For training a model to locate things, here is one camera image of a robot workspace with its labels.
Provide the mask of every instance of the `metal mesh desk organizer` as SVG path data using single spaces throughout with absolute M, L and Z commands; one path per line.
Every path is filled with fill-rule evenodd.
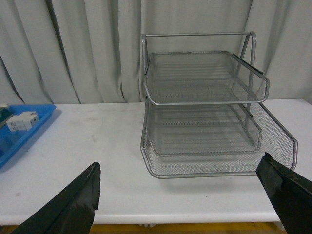
M 215 35 L 244 36 L 240 57 L 228 51 L 148 54 L 148 37 Z M 141 152 L 152 176 L 255 175 L 265 152 L 295 168 L 297 141 L 262 104 L 269 80 L 253 67 L 255 44 L 254 32 L 142 35 Z

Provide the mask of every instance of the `white electrical connector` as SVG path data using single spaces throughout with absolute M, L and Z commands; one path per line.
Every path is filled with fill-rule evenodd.
M 6 108 L 6 109 L 9 109 L 9 104 L 7 104 L 7 103 L 2 103 L 2 104 L 0 104 L 0 108 Z
M 8 125 L 11 132 L 15 131 L 28 131 L 37 122 L 39 117 L 35 111 L 26 111 L 21 113 L 19 116 L 12 116 L 6 124 Z

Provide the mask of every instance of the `white table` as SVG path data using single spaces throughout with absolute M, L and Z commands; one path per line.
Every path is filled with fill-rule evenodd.
M 267 100 L 298 140 L 296 172 L 312 180 L 312 105 Z M 0 169 L 0 225 L 18 225 L 91 163 L 101 164 L 95 224 L 279 221 L 256 176 L 156 179 L 143 162 L 144 103 L 57 105 Z

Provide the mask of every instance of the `silver metal frame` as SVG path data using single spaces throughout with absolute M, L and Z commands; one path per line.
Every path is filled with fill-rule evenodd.
M 239 72 L 239 69 L 241 65 L 245 66 L 247 69 L 250 70 L 250 79 L 249 79 L 249 88 L 252 87 L 253 82 L 253 75 L 256 74 L 257 76 L 260 76 L 265 79 L 266 81 L 266 89 L 265 89 L 265 95 L 264 98 L 260 101 L 254 102 L 254 101 L 240 101 L 235 102 L 235 104 L 247 104 L 246 109 L 247 111 L 250 110 L 250 103 L 259 103 L 259 105 L 264 109 L 264 111 L 272 118 L 272 120 L 280 126 L 280 128 L 293 140 L 293 157 L 292 157 L 292 166 L 291 170 L 294 170 L 297 164 L 297 150 L 298 150 L 298 143 L 297 140 L 291 135 L 291 133 L 271 114 L 271 112 L 261 103 L 265 101 L 268 97 L 268 90 L 270 82 L 269 80 L 264 77 L 257 69 L 254 68 L 254 60 L 255 60 L 255 48 L 256 48 L 256 35 L 254 32 L 230 32 L 230 33 L 195 33 L 195 34 L 143 34 L 141 35 L 142 40 L 142 56 L 143 56 L 143 67 L 144 67 L 144 74 L 146 75 L 148 71 L 148 65 L 149 65 L 149 55 L 148 55 L 148 45 L 147 45 L 147 38 L 148 37 L 187 37 L 187 36 L 221 36 L 221 35 L 246 35 L 244 44 L 242 47 L 242 51 L 240 54 L 240 57 L 234 56 L 232 53 L 230 53 L 238 62 L 239 65 L 237 67 L 237 73 Z M 246 53 L 246 48 L 249 42 L 250 37 L 252 38 L 252 48 L 251 48 L 251 58 L 250 58 L 250 64 L 243 61 L 243 58 Z M 147 92 L 147 99 L 145 102 L 146 108 L 145 108 L 145 117 L 144 117 L 144 123 L 143 123 L 143 130 L 142 130 L 142 137 L 141 137 L 141 144 L 140 149 L 143 155 L 143 159 L 145 162 L 145 165 L 147 167 L 147 170 L 149 173 L 154 176 L 155 178 L 160 179 L 169 179 L 169 178 L 191 178 L 191 177 L 211 177 L 211 176 L 254 176 L 256 175 L 256 172 L 229 172 L 229 173 L 200 173 L 200 174 L 178 174 L 178 175 L 157 175 L 153 173 L 150 163 L 148 160 L 148 157 L 144 151 L 144 138 L 146 134 L 146 124 L 147 124 L 147 114 L 149 111 L 149 101 L 155 105 L 185 105 L 185 104 L 230 104 L 229 102 L 209 102 L 209 103 L 169 103 L 169 104 L 159 104 L 153 102 L 153 100 L 150 98 L 150 93 L 147 89 L 146 85 L 146 77 L 144 80 L 144 86 L 145 90 Z
M 181 34 L 142 34 L 142 56 L 143 56 L 143 68 L 144 74 L 147 72 L 149 56 L 147 49 L 147 38 L 156 38 L 156 37 L 189 37 L 189 36 L 232 36 L 232 35 L 246 35 L 245 41 L 243 44 L 242 52 L 240 54 L 240 58 L 244 59 L 246 48 L 248 45 L 248 41 L 250 36 L 252 37 L 252 49 L 251 49 L 251 57 L 250 57 L 250 65 L 254 66 L 255 59 L 255 46 L 256 46 L 256 34 L 255 32 L 230 32 L 230 33 L 181 33 Z
M 157 175 L 153 173 L 147 155 L 144 151 L 144 138 L 145 138 L 145 131 L 146 131 L 146 123 L 147 123 L 147 113 L 148 113 L 148 99 L 145 102 L 145 116 L 144 116 L 144 123 L 143 123 L 143 130 L 142 130 L 142 137 L 141 137 L 141 153 L 143 155 L 143 159 L 146 165 L 148 172 L 155 178 L 158 179 L 173 179 L 173 178 L 194 178 L 194 177 L 216 177 L 216 176 L 255 176 L 256 172 L 228 172 L 228 173 L 199 173 L 199 174 L 177 174 L 177 175 Z M 264 111 L 273 119 L 273 121 L 279 125 L 279 127 L 293 140 L 293 157 L 292 157 L 292 166 L 291 170 L 294 170 L 297 165 L 297 152 L 298 152 L 298 142 L 293 137 L 293 135 L 272 115 L 272 113 L 262 104 L 259 105 L 264 109 Z

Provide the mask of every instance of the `gray curtain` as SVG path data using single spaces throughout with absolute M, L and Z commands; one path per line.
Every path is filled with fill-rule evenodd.
M 0 0 L 0 103 L 138 102 L 140 34 L 234 31 L 256 32 L 269 98 L 312 103 L 311 9 L 310 0 Z M 151 39 L 149 47 L 237 53 L 240 40 Z

